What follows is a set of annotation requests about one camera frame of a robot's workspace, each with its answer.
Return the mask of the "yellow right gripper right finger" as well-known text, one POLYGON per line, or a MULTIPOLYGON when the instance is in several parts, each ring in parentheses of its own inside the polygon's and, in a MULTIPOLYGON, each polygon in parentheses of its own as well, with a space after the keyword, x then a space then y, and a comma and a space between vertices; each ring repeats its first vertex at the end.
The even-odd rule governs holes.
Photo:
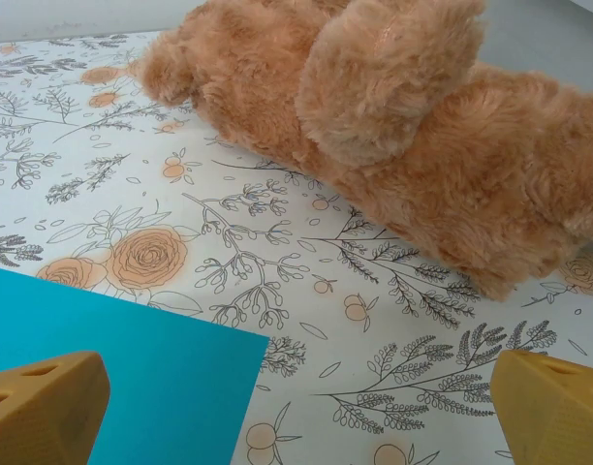
POLYGON ((593 368, 507 350, 490 395, 515 465, 593 465, 593 368))

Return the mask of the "blue cloth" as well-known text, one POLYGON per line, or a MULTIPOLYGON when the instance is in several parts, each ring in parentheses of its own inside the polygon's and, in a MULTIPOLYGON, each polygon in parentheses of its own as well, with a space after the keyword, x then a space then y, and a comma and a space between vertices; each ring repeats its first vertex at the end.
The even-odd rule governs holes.
POLYGON ((89 465, 230 465, 266 337, 0 269, 0 371, 99 353, 89 465))

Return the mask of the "floral patterned table mat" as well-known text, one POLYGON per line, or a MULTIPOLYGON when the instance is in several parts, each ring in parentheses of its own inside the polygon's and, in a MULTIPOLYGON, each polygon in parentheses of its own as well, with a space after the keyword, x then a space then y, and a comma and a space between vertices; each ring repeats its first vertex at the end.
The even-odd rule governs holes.
POLYGON ((498 355, 593 367, 593 256, 503 304, 148 101, 149 36, 0 44, 0 269, 267 338, 230 465, 514 465, 498 355))

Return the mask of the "brown plush teddy bear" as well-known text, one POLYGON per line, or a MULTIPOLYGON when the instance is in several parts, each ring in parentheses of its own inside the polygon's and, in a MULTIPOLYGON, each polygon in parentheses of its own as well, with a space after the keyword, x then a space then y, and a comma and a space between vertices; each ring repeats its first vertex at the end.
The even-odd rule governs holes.
POLYGON ((153 101, 333 187, 504 300, 593 243, 593 93, 477 59, 484 0, 206 0, 153 101))

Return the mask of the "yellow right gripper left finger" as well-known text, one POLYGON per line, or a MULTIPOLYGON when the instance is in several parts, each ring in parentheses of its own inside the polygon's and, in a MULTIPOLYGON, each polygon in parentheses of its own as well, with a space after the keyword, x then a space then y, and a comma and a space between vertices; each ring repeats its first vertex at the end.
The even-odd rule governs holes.
POLYGON ((109 404, 96 352, 0 372, 0 465, 87 465, 109 404))

